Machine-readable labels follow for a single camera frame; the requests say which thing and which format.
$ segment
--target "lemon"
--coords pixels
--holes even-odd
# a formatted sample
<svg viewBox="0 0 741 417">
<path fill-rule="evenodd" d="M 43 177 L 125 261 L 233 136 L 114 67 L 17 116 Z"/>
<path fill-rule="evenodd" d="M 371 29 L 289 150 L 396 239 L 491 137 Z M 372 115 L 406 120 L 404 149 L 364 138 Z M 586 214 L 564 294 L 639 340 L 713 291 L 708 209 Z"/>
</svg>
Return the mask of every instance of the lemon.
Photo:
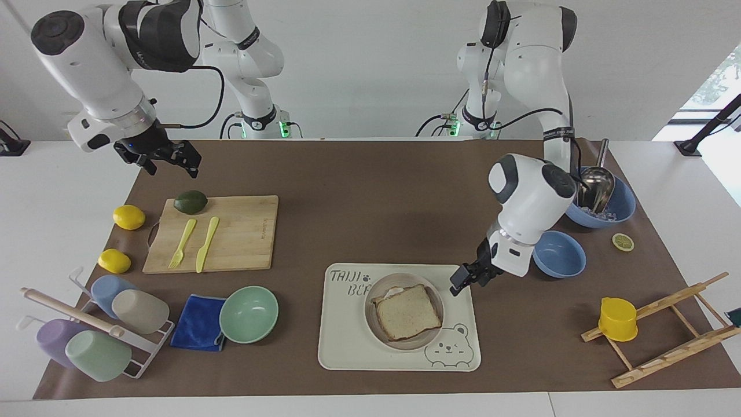
<svg viewBox="0 0 741 417">
<path fill-rule="evenodd" d="M 121 229 L 137 230 L 142 227 L 146 219 L 144 212 L 131 204 L 113 210 L 113 222 Z"/>
<path fill-rule="evenodd" d="M 631 239 L 630 236 L 622 233 L 613 234 L 612 244 L 623 252 L 630 252 L 633 250 L 634 247 L 636 247 L 636 244 L 633 243 L 633 239 Z"/>
<path fill-rule="evenodd" d="M 111 274 L 123 274 L 131 267 L 131 259 L 118 249 L 105 249 L 98 257 L 98 265 Z"/>
</svg>

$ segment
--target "brown table mat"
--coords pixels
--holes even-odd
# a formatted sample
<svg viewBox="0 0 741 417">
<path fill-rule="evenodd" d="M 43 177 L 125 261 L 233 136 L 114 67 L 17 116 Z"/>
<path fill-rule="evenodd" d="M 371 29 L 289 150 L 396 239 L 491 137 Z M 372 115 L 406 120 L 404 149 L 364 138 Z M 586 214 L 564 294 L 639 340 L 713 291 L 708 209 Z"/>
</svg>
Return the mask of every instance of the brown table mat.
<svg viewBox="0 0 741 417">
<path fill-rule="evenodd" d="M 582 142 L 585 165 L 594 161 L 597 145 Z M 473 261 L 499 212 L 487 183 L 492 164 L 508 152 L 542 156 L 542 143 L 224 141 L 196 147 L 203 155 L 197 180 L 164 163 L 155 177 L 139 175 L 126 203 L 142 208 L 147 224 L 134 232 L 114 228 L 106 248 L 132 257 L 131 272 L 122 276 L 167 301 L 175 322 L 190 294 L 226 297 L 243 286 L 265 286 L 280 304 L 274 331 L 252 345 L 227 342 L 219 353 L 166 345 L 140 380 L 122 376 L 101 384 L 50 362 L 34 398 L 614 390 L 610 378 L 625 371 L 622 362 L 604 338 L 584 343 L 579 336 L 596 326 L 600 299 L 621 297 L 641 306 L 686 287 L 640 204 L 630 220 L 611 229 L 585 229 L 564 216 L 555 229 L 582 244 L 586 270 L 554 280 L 531 264 L 524 278 L 502 275 L 486 288 L 474 286 L 478 370 L 328 371 L 316 358 L 326 268 L 335 262 Z M 612 156 L 607 167 L 624 178 Z M 214 197 L 280 197 L 272 269 L 142 274 L 149 226 L 167 198 L 192 188 Z M 630 235 L 636 249 L 617 251 L 610 240 L 616 232 Z M 722 269 L 708 265 L 707 276 L 694 278 Z M 103 274 L 99 267 L 93 271 L 94 278 Z M 679 308 L 699 332 L 711 329 L 696 302 Z M 691 338 L 663 311 L 641 320 L 638 338 L 621 347 L 640 364 Z M 718 345 L 628 389 L 725 387 L 741 387 L 741 376 Z"/>
</svg>

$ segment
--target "white placemat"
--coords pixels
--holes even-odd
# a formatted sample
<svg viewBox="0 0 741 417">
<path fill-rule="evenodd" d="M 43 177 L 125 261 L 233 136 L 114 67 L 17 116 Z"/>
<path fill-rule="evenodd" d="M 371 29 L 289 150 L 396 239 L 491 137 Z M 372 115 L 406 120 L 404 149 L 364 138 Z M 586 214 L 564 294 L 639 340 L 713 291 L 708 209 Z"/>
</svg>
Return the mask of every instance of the white placemat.
<svg viewBox="0 0 741 417">
<path fill-rule="evenodd" d="M 457 265 L 335 263 L 325 273 L 319 363 L 328 370 L 415 370 L 470 372 L 481 364 L 471 291 L 453 297 L 450 277 Z M 376 339 L 365 322 L 365 296 L 386 275 L 407 272 L 432 283 L 445 314 L 442 329 L 426 347 L 401 351 Z"/>
</svg>

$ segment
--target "yellow plastic knife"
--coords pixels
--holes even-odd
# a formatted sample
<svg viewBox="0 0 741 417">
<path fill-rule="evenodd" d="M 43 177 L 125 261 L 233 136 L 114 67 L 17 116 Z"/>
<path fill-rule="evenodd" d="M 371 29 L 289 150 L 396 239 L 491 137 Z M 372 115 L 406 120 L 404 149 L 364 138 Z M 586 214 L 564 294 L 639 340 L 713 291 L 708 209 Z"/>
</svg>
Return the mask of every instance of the yellow plastic knife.
<svg viewBox="0 0 741 417">
<path fill-rule="evenodd" d="M 208 254 L 208 248 L 211 246 L 211 240 L 213 234 L 216 233 L 216 227 L 219 226 L 219 218 L 214 216 L 208 222 L 208 232 L 206 233 L 206 242 L 198 249 L 196 256 L 196 272 L 203 272 L 203 265 L 206 263 L 206 254 Z"/>
</svg>

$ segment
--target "wooden cutting board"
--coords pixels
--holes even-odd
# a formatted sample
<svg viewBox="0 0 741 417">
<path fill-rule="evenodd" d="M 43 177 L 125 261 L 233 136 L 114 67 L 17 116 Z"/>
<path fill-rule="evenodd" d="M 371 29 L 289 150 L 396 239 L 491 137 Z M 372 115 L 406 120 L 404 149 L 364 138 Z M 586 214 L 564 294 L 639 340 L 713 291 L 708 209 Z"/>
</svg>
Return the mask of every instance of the wooden cutting board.
<svg viewBox="0 0 741 417">
<path fill-rule="evenodd" d="M 159 230 L 144 262 L 145 274 L 195 272 L 196 254 L 205 242 L 212 216 L 219 218 L 219 227 L 208 249 L 204 272 L 270 269 L 278 196 L 209 197 L 205 209 L 195 215 L 177 211 L 173 201 L 165 202 Z M 168 269 L 185 224 L 191 218 L 198 223 L 183 249 L 183 261 L 177 268 Z"/>
</svg>

